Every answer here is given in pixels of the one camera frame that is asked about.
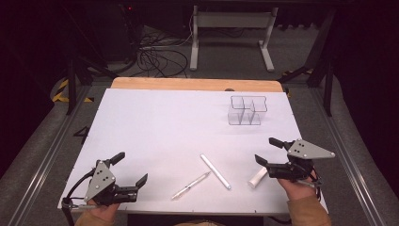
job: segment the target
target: transparent acrylic box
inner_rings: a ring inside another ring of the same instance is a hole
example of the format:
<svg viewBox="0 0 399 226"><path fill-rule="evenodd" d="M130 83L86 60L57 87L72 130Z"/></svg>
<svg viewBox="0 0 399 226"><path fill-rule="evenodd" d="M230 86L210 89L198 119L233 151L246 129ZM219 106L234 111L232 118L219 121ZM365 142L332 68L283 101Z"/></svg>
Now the transparent acrylic box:
<svg viewBox="0 0 399 226"><path fill-rule="evenodd" d="M230 125L260 125L266 114L265 96L232 96L229 108Z"/></svg>

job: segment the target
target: floor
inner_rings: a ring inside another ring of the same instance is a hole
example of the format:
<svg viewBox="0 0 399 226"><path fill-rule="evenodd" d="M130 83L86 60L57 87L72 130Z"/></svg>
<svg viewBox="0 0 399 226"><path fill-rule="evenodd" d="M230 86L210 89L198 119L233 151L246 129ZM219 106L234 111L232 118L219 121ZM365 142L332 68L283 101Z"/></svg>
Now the floor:
<svg viewBox="0 0 399 226"><path fill-rule="evenodd" d="M241 34L241 31L228 32ZM275 28L268 49L276 70L268 73L257 47L262 30L245 30L239 38L208 31L200 36L198 69L194 72L185 69L177 76L276 80L284 72L303 65L317 32L315 27L285 31ZM157 48L181 53L156 52L169 59L167 64L157 57L163 73L180 71L190 58L190 48L189 41L179 46ZM110 65L111 70L118 67L120 65ZM157 70L140 72L136 64L120 76L161 76ZM339 81L334 80L332 117L327 117L321 107L323 83L319 88L309 89L305 83L308 77L308 74L300 75L283 86L290 91L289 101L302 137L338 154L332 160L315 161L325 181L322 189L333 225L399 225L399 201L375 166L352 122ZM82 148L82 138L74 134L85 126L90 127L104 91L111 83L108 77L94 76L92 86L78 86L80 102L70 116L66 116L68 103L55 103L0 181L1 225L67 225L63 213L56 207ZM86 97L94 101L85 102ZM127 216L119 214L115 225L127 225ZM264 218L264 225L278 223Z"/></svg>

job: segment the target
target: white tabletop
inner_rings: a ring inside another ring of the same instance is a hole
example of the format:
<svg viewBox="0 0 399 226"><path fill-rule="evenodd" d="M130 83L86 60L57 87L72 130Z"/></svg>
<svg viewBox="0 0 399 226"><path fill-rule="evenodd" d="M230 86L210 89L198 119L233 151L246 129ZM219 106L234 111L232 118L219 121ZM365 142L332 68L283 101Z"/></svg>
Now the white tabletop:
<svg viewBox="0 0 399 226"><path fill-rule="evenodd" d="M262 124L229 125L232 95L265 96L267 113ZM255 189L247 185L262 168L254 154L270 163L288 160L283 149L268 143L270 137L283 141L301 138L283 92L108 89L62 197L95 166L96 160L125 152L126 157L110 168L116 184L134 186L146 173L148 181L138 191L137 202L123 203L120 211L287 214L287 196L276 179L265 176ZM177 191L209 171L200 158L202 153L230 183L231 190L212 173L179 200L172 201ZM84 197L87 189L88 179L73 196Z"/></svg>

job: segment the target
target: black cable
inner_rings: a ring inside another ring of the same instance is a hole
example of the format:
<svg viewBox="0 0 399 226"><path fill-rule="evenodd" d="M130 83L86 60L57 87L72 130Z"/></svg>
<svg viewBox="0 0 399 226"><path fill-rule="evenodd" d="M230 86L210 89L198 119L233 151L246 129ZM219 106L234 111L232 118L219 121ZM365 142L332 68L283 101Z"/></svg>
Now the black cable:
<svg viewBox="0 0 399 226"><path fill-rule="evenodd" d="M151 47L151 46L154 46L156 43L161 42L168 38L173 38L173 37L170 35L167 35L165 33L151 32L151 33L148 33L143 36L143 38L141 39L140 46L141 47Z"/></svg>
<svg viewBox="0 0 399 226"><path fill-rule="evenodd" d="M85 181L88 177L93 176L95 169L92 169L90 172L88 172L86 175L84 175L70 190L68 195L64 198L62 198L62 212L65 215L65 218L67 218L68 223L70 226L74 225L72 214L71 214L71 208L73 206L72 199L78 199L78 198L71 198L71 195L73 191L82 184L83 181Z"/></svg>
<svg viewBox="0 0 399 226"><path fill-rule="evenodd" d="M313 171L314 171L314 174L316 174L316 177L313 177L313 175L310 175L310 177L313 182L316 182L316 181L320 180L321 178L320 178L319 174L317 174L317 171L315 168L313 168ZM322 192L321 192L320 186L316 187L316 197L317 197L318 201L322 200Z"/></svg>
<svg viewBox="0 0 399 226"><path fill-rule="evenodd" d="M171 77L181 73L184 73L185 77L187 77L185 69L187 68L188 65L188 59L184 54L175 50L158 50L152 47L154 44L167 38L169 38L169 36L162 34L158 34L156 37L152 37L149 34L147 34L143 37L143 40L145 41L142 41L144 43L141 44L141 47L138 49L139 54L137 60L137 66L143 72L131 74L130 75L131 77L141 73L147 73L147 76L150 76L150 71L157 71L155 77ZM160 53L177 54L183 57L184 64L182 65L170 58L161 55ZM164 73L164 69L168 66L169 62L179 66L181 69L176 73L170 73L170 74Z"/></svg>

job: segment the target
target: metal frame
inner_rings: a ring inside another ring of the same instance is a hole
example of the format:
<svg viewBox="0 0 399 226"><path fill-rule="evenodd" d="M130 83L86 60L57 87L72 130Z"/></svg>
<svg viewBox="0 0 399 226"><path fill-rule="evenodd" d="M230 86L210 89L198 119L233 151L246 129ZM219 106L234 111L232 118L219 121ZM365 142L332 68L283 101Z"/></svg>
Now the metal frame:
<svg viewBox="0 0 399 226"><path fill-rule="evenodd" d="M278 8L271 12L204 12L194 6L193 11L193 44L191 47L190 70L195 71L198 67L199 55L199 27L252 27L266 28L263 40L259 40L264 64L268 72L274 71L272 59L267 50L273 25L276 21Z"/></svg>

